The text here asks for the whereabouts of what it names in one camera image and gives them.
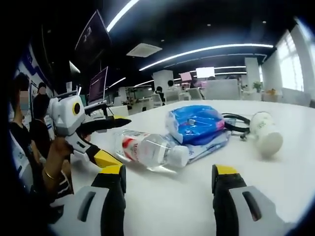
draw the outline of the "plastic water bottle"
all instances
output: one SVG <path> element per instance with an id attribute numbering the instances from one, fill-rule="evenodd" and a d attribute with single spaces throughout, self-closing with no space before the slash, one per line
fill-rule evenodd
<path id="1" fill-rule="evenodd" d="M 148 168 L 169 164 L 184 167 L 189 159 L 189 149 L 174 146 L 159 134 L 124 130 L 116 134 L 118 158 L 140 162 Z"/>

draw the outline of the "bottle cap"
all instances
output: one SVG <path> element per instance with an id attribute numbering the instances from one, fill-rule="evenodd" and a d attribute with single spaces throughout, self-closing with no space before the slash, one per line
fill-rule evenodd
<path id="1" fill-rule="evenodd" d="M 171 166 L 184 167 L 189 159 L 189 149 L 186 146 L 174 146 L 167 157 Z"/>

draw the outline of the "blue plastic bag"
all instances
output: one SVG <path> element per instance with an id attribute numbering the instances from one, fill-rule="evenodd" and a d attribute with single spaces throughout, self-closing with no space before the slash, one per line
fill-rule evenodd
<path id="1" fill-rule="evenodd" d="M 192 105 L 170 111 L 165 125 L 180 144 L 205 145 L 222 133 L 224 120 L 210 106 Z"/>

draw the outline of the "monitor screen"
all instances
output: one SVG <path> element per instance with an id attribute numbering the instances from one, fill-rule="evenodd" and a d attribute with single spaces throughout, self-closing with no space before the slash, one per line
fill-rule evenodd
<path id="1" fill-rule="evenodd" d="M 95 75 L 93 79 L 91 79 L 89 103 L 99 99 L 104 99 L 107 72 L 108 67 L 103 69 Z"/>
<path id="2" fill-rule="evenodd" d="M 186 73 L 180 74 L 180 76 L 182 78 L 182 81 L 190 81 L 190 80 L 192 80 L 190 72 L 186 72 Z"/>
<path id="3" fill-rule="evenodd" d="M 214 67 L 201 67 L 196 68 L 197 78 L 209 78 L 210 76 L 215 76 Z"/>
<path id="4" fill-rule="evenodd" d="M 109 35 L 97 10 L 86 24 L 75 46 L 76 65 L 79 68 L 91 65 L 109 47 Z"/>

